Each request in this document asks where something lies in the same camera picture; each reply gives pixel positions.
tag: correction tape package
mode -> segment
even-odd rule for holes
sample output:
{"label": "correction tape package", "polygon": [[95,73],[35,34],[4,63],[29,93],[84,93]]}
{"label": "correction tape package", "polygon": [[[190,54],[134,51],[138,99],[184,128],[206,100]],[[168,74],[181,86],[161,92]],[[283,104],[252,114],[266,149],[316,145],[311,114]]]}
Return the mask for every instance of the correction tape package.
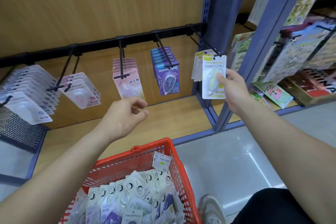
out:
{"label": "correction tape package", "polygon": [[216,78],[218,73],[226,76],[226,56],[203,55],[203,99],[225,99],[224,85]]}
{"label": "correction tape package", "polygon": [[[153,72],[160,90],[160,94],[174,94],[180,92],[179,62],[169,46],[150,50]],[[171,62],[173,67],[166,67]]]}
{"label": "correction tape package", "polygon": [[[177,60],[171,61],[171,63],[178,64]],[[157,76],[157,84],[160,89],[160,94],[165,96],[167,94],[180,92],[180,78],[179,78],[179,66],[173,66],[167,68],[165,65],[169,65],[168,62],[155,65],[155,71]]]}
{"label": "correction tape package", "polygon": [[[61,93],[49,92],[47,89],[53,87],[56,82],[56,79],[41,66],[27,66],[11,72],[2,84],[0,95],[6,95],[8,97],[6,106],[16,109],[18,115],[28,123],[49,122],[52,121],[49,116],[54,114]],[[22,103],[14,96],[21,96]]]}
{"label": "correction tape package", "polygon": [[91,91],[90,87],[83,79],[76,79],[71,82],[65,82],[64,87],[59,89],[80,109],[100,105],[101,102]]}
{"label": "correction tape package", "polygon": [[145,100],[144,91],[142,90],[141,81],[137,69],[136,62],[124,63],[123,59],[123,74],[129,74],[124,78],[114,78],[121,75],[120,60],[118,64],[113,64],[113,80],[117,87],[120,97],[140,97]]}
{"label": "correction tape package", "polygon": [[192,74],[191,74],[191,79],[193,79],[194,82],[202,81],[203,56],[204,55],[214,55],[214,54],[215,52],[212,49],[195,53],[194,66],[192,68]]}
{"label": "correction tape package", "polygon": [[53,121],[32,99],[21,91],[0,95],[0,103],[12,96],[6,107],[31,125]]}

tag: hanging hook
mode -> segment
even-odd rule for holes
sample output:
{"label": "hanging hook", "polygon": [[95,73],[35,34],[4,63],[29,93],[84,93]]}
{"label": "hanging hook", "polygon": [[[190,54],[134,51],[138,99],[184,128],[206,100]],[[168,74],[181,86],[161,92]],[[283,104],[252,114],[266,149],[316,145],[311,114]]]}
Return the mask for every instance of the hanging hook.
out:
{"label": "hanging hook", "polygon": [[65,74],[65,71],[68,68],[70,59],[71,59],[71,57],[72,57],[72,55],[74,53],[74,50],[75,50],[75,47],[77,46],[77,44],[72,44],[71,46],[72,46],[72,48],[70,49],[70,53],[69,53],[68,59],[65,62],[65,65],[64,65],[63,70],[61,72],[61,75],[58,78],[58,81],[57,81],[56,85],[54,87],[50,88],[50,89],[47,89],[47,91],[52,91],[52,90],[53,91],[57,91],[57,89],[64,87],[64,85],[60,85],[60,83],[62,81],[62,78],[63,78],[64,74]]}
{"label": "hanging hook", "polygon": [[[77,56],[77,59],[76,59],[76,63],[75,63],[75,66],[73,68],[72,74],[76,73],[77,66],[78,66],[78,63],[79,63],[79,57],[82,56],[82,55],[83,55],[82,53],[75,54],[75,56]],[[64,92],[67,92],[71,88],[71,85],[72,85],[72,83],[69,83],[67,88],[64,90]]]}
{"label": "hanging hook", "polygon": [[10,99],[11,99],[12,97],[13,97],[13,96],[9,95],[9,96],[7,97],[7,99],[5,100],[5,102],[3,102],[2,104],[0,104],[0,108],[4,107],[4,105],[7,104],[7,103],[10,101]]}
{"label": "hanging hook", "polygon": [[176,63],[176,64],[172,64],[171,63],[171,61],[170,61],[170,58],[168,57],[168,54],[167,54],[167,52],[166,52],[166,49],[164,48],[164,46],[163,46],[163,44],[162,44],[162,42],[161,42],[161,39],[159,38],[159,36],[157,35],[157,34],[155,34],[155,37],[156,37],[156,44],[157,45],[159,45],[160,44],[160,46],[161,46],[161,48],[162,48],[162,50],[163,50],[163,52],[164,52],[164,54],[165,54],[165,56],[166,56],[166,58],[167,58],[167,60],[168,60],[168,63],[169,63],[169,65],[165,65],[165,67],[167,67],[168,69],[171,69],[171,68],[173,68],[174,66],[177,66],[177,65],[179,65],[179,63]]}
{"label": "hanging hook", "polygon": [[224,52],[224,53],[219,53],[219,52],[217,52],[216,51],[216,49],[214,48],[214,47],[212,47],[212,45],[211,44],[209,44],[208,43],[208,41],[207,40],[205,40],[193,27],[191,27],[191,29],[193,30],[193,32],[200,38],[200,39],[202,39],[209,47],[210,47],[210,49],[212,49],[216,54],[214,55],[214,57],[216,57],[216,56],[222,56],[222,55],[226,55],[227,54],[227,52]]}
{"label": "hanging hook", "polygon": [[124,47],[126,47],[126,45],[124,44],[124,42],[122,40],[119,40],[119,54],[120,54],[120,75],[115,76],[114,78],[121,78],[124,79],[126,78],[126,76],[129,76],[129,74],[124,74],[124,69],[123,69],[123,59],[125,58],[125,53],[124,53]]}

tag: cartoon face illustration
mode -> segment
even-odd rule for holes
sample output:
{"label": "cartoon face illustration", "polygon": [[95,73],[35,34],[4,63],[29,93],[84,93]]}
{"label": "cartoon face illustration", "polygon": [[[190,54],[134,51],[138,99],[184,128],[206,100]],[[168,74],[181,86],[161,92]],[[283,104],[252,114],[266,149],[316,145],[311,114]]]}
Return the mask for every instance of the cartoon face illustration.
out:
{"label": "cartoon face illustration", "polygon": [[93,200],[93,199],[95,198],[95,196],[96,196],[96,193],[95,193],[95,192],[90,192],[90,193],[88,194],[88,198],[89,198],[90,200]]}
{"label": "cartoon face illustration", "polygon": [[126,185],[125,185],[126,190],[130,190],[133,188],[133,184],[129,181]]}
{"label": "cartoon face illustration", "polygon": [[117,185],[117,190],[118,190],[118,191],[123,191],[123,189],[124,189],[124,187],[123,187],[122,184],[118,184],[118,185]]}
{"label": "cartoon face illustration", "polygon": [[170,183],[170,180],[171,180],[170,176],[166,175],[166,184]]}
{"label": "cartoon face illustration", "polygon": [[142,186],[141,186],[141,185],[138,186],[138,187],[136,188],[136,191],[138,192],[138,195],[141,196],[141,194],[142,194]]}
{"label": "cartoon face illustration", "polygon": [[152,175],[151,174],[146,174],[146,180],[151,181],[152,180]]}
{"label": "cartoon face illustration", "polygon": [[105,196],[106,191],[107,191],[107,189],[101,189],[101,190],[99,191],[99,196],[101,196],[101,197]]}
{"label": "cartoon face illustration", "polygon": [[161,193],[161,201],[164,202],[166,200],[166,193]]}
{"label": "cartoon face illustration", "polygon": [[157,181],[159,180],[159,176],[158,176],[157,173],[154,173],[154,179],[157,180]]}
{"label": "cartoon face illustration", "polygon": [[152,206],[156,209],[159,206],[159,201],[157,199],[153,199]]}
{"label": "cartoon face illustration", "polygon": [[108,188],[110,194],[113,194],[115,191],[116,191],[116,188],[115,187],[110,187]]}

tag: right hand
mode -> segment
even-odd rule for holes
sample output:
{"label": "right hand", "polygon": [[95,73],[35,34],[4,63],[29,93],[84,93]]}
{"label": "right hand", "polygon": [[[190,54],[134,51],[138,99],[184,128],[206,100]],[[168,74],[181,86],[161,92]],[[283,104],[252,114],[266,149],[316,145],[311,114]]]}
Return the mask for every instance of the right hand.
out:
{"label": "right hand", "polygon": [[229,104],[229,108],[233,113],[241,116],[241,112],[253,100],[247,90],[244,79],[236,71],[226,69],[228,78],[221,73],[217,74],[217,80],[224,85],[225,101]]}

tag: perforated metal panel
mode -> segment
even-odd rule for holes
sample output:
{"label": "perforated metal panel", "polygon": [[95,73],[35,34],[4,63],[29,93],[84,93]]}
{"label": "perforated metal panel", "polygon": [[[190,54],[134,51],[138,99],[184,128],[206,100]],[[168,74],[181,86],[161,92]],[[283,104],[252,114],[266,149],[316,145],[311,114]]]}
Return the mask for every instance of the perforated metal panel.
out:
{"label": "perforated metal panel", "polygon": [[242,0],[210,1],[208,28],[204,38],[221,53],[226,49],[241,1]]}
{"label": "perforated metal panel", "polygon": [[0,140],[35,153],[41,135],[45,129],[39,125],[30,125],[18,115],[12,113],[5,125],[0,126]]}

